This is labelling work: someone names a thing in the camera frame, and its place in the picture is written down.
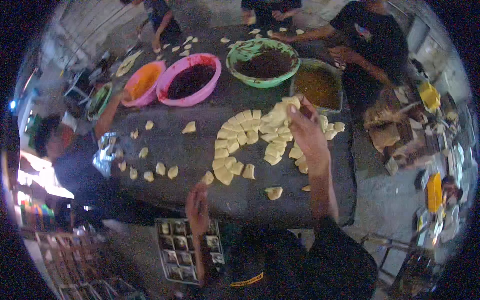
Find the baking tray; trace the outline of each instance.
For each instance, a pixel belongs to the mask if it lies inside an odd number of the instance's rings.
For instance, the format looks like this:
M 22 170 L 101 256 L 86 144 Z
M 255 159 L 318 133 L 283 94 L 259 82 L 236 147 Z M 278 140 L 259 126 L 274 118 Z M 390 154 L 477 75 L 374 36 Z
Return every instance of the baking tray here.
M 316 59 L 305 59 L 302 58 L 300 59 L 300 68 L 299 71 L 302 69 L 302 67 L 308 67 L 309 69 L 323 69 L 331 74 L 333 74 L 336 77 L 338 86 L 342 86 L 342 70 L 335 68 L 328 63 L 321 61 L 321 60 L 316 60 Z M 292 80 L 290 82 L 290 96 L 295 95 L 295 79 L 297 78 L 297 75 L 293 75 Z M 318 107 L 317 111 L 318 113 L 323 113 L 323 112 L 333 112 L 333 113 L 339 113 L 342 111 L 342 106 L 343 106 L 343 87 L 339 89 L 338 94 L 337 94 L 337 99 L 338 99 L 338 108 L 337 109 L 331 109 L 331 108 L 322 108 Z
M 155 219 L 160 260 L 165 278 L 184 284 L 200 285 L 192 231 L 188 219 Z M 210 220 L 205 235 L 210 255 L 215 264 L 224 264 L 225 258 L 216 220 Z

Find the table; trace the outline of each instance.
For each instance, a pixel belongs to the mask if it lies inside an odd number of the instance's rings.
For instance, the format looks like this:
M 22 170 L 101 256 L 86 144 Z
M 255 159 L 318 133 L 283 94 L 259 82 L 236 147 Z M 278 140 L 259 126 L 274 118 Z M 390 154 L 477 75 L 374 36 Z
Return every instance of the table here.
M 246 109 L 261 109 L 267 113 L 281 97 L 288 96 L 290 80 L 269 89 L 257 89 L 247 86 L 228 73 L 225 58 L 230 51 L 228 45 L 236 40 L 253 38 L 250 29 L 245 25 L 217 27 L 198 33 L 185 33 L 196 36 L 199 42 L 192 45 L 193 53 L 213 53 L 222 62 L 222 73 L 211 96 L 203 103 L 191 108 L 173 108 L 155 101 L 145 108 L 120 108 L 112 125 L 112 131 L 118 132 L 127 165 L 138 169 L 138 179 L 131 180 L 127 171 L 120 172 L 117 166 L 112 167 L 112 176 L 118 177 L 123 187 L 133 190 L 151 203 L 172 208 L 183 207 L 188 190 L 198 182 L 206 171 L 211 170 L 214 158 L 214 141 L 221 125 L 230 117 Z M 230 43 L 220 42 L 222 37 L 231 39 Z M 144 53 L 136 60 L 127 75 L 115 79 L 114 84 L 124 84 L 137 69 L 155 60 L 156 54 L 150 45 L 145 45 Z M 180 59 L 178 53 L 170 48 L 165 51 L 167 66 Z M 345 107 L 342 112 L 329 116 L 331 122 L 342 121 L 346 132 L 339 133 L 329 147 L 332 153 L 332 176 L 334 189 L 340 212 L 340 225 L 353 222 L 356 203 L 356 185 L 353 171 L 353 158 L 349 147 L 351 144 L 350 113 Z M 145 123 L 152 120 L 155 126 L 145 131 Z M 196 121 L 197 132 L 181 134 L 189 121 Z M 139 129 L 139 137 L 130 139 L 130 132 Z M 271 223 L 278 227 L 309 227 L 313 223 L 310 208 L 310 193 L 303 192 L 301 187 L 308 184 L 308 176 L 301 174 L 288 158 L 293 143 L 288 143 L 283 159 L 275 166 L 263 160 L 267 143 L 260 140 L 253 145 L 242 146 L 234 154 L 243 164 L 255 165 L 256 180 L 247 180 L 235 176 L 230 186 L 218 180 L 209 186 L 208 199 L 210 214 L 224 221 L 252 221 Z M 139 159 L 142 147 L 148 147 L 148 156 Z M 155 165 L 163 162 L 167 169 L 179 166 L 179 174 L 174 180 L 167 176 L 155 176 L 153 182 L 143 179 L 143 173 L 151 170 L 155 173 Z M 269 200 L 264 189 L 267 187 L 283 187 L 282 196 L 275 201 Z

